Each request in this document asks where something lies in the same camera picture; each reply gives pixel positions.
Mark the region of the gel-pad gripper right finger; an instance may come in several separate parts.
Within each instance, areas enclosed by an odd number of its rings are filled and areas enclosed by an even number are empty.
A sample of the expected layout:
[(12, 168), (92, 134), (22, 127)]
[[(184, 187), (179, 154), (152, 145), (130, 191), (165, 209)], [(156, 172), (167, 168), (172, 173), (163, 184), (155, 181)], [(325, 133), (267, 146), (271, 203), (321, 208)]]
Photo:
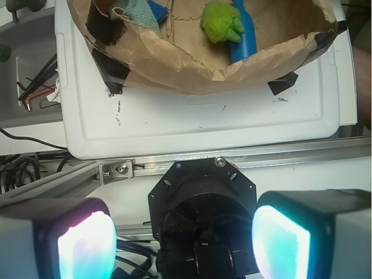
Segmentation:
[(252, 244), (263, 278), (371, 278), (371, 192), (267, 191)]

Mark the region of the gel-pad gripper left finger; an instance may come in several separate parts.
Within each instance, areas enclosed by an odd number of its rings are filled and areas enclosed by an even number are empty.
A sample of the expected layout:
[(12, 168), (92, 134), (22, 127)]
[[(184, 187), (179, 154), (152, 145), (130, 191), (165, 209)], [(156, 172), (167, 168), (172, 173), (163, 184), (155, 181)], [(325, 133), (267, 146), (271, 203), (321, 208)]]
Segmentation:
[(110, 278), (116, 247), (101, 199), (1, 201), (1, 278)]

